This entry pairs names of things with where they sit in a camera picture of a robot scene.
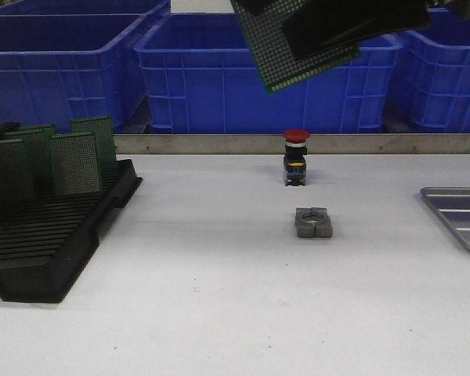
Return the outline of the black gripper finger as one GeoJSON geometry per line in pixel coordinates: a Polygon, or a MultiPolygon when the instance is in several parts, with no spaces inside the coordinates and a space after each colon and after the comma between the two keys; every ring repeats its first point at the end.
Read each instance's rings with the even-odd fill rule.
{"type": "Polygon", "coordinates": [[[253,16],[273,11],[292,15],[308,12],[307,1],[247,0],[241,1],[240,6],[253,16]]]}
{"type": "Polygon", "coordinates": [[[430,23],[424,1],[309,1],[283,22],[282,31],[293,56],[303,59],[430,23]]]}

